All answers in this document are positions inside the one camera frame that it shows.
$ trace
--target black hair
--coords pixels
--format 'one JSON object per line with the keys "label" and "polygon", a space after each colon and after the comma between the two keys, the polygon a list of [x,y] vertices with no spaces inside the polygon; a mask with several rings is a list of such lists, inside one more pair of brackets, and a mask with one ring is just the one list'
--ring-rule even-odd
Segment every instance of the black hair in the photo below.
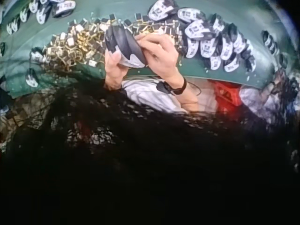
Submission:
{"label": "black hair", "polygon": [[299,126],[291,127],[293,121],[258,132],[220,115],[137,105],[123,91],[105,89],[103,80],[78,81],[57,89],[1,156],[2,212],[13,213],[10,219],[169,224],[295,218],[299,182],[290,151],[299,151]]}

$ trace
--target hand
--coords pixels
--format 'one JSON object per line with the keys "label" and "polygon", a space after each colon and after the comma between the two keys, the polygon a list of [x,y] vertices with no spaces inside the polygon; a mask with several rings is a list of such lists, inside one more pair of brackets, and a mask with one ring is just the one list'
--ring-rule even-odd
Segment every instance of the hand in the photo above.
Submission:
{"label": "hand", "polygon": [[148,65],[155,74],[168,82],[179,73],[176,68],[179,54],[168,35],[148,34],[138,39]]}
{"label": "hand", "polygon": [[275,74],[275,79],[274,79],[274,83],[277,85],[279,83],[282,82],[284,78],[284,71],[283,70],[278,70]]}
{"label": "hand", "polygon": [[112,55],[109,54],[108,50],[105,51],[105,71],[106,76],[112,79],[123,79],[126,76],[129,68],[120,65],[121,52],[115,51]]}

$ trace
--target red object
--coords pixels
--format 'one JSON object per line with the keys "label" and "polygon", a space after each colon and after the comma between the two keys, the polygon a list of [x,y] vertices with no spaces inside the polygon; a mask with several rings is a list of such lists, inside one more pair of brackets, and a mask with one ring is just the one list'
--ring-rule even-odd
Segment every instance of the red object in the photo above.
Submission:
{"label": "red object", "polygon": [[231,104],[220,96],[216,96],[217,112],[226,115],[232,120],[237,120],[240,117],[240,107]]}
{"label": "red object", "polygon": [[240,85],[229,83],[229,82],[221,82],[221,81],[211,81],[216,96],[221,97],[227,102],[231,103],[234,106],[240,106],[242,101],[240,99]]}

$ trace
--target pile of metal parts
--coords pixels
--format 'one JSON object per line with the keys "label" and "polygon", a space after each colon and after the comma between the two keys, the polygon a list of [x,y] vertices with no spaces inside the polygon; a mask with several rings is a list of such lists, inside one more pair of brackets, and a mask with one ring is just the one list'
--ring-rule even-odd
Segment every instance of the pile of metal parts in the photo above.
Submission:
{"label": "pile of metal parts", "polygon": [[114,14],[110,19],[82,19],[69,22],[67,32],[53,35],[51,42],[43,50],[31,51],[30,59],[41,63],[46,72],[76,71],[78,63],[97,68],[105,62],[105,31],[110,25],[120,24],[134,36],[138,34],[169,34],[175,47],[182,48],[180,23],[177,20],[166,20],[154,23],[147,15],[135,14],[136,21],[117,20]]}

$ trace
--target shirt sleeve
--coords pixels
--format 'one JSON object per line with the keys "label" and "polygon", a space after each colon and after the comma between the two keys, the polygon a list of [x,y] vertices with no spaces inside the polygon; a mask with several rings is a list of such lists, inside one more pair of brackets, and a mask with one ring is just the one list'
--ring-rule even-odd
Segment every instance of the shirt sleeve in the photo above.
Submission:
{"label": "shirt sleeve", "polygon": [[156,79],[127,80],[122,82],[122,86],[127,96],[139,105],[148,105],[167,113],[185,112],[175,97],[157,90],[156,85],[159,81]]}

